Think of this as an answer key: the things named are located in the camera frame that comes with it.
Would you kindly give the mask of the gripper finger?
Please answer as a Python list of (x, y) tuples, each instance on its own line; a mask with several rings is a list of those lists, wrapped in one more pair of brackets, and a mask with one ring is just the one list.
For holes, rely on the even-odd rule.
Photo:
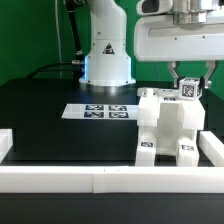
[(211, 77), (215, 73), (217, 67), (218, 67), (218, 62), (215, 60), (206, 62), (207, 72), (206, 72), (205, 76), (203, 77), (205, 89), (208, 89), (211, 86), (211, 84), (212, 84)]
[(169, 61), (168, 70), (173, 77), (174, 87), (177, 88), (179, 86), (179, 80), (180, 80), (180, 73), (178, 71), (178, 63), (176, 61)]

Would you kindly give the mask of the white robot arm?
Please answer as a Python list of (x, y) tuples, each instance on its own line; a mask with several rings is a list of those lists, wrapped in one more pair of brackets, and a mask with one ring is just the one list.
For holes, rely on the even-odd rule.
[[(91, 16), (91, 50), (83, 83), (96, 87), (132, 84), (126, 54), (126, 13), (114, 0), (86, 0)], [(224, 60), (224, 0), (140, 0), (134, 29), (134, 55), (142, 62), (166, 62), (174, 83), (181, 61), (204, 61), (208, 71)]]

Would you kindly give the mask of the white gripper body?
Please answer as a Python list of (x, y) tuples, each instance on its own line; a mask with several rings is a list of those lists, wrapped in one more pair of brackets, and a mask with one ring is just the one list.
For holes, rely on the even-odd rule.
[(138, 20), (134, 54), (139, 61), (209, 61), (224, 59), (224, 16), (202, 24), (174, 25), (171, 15)]

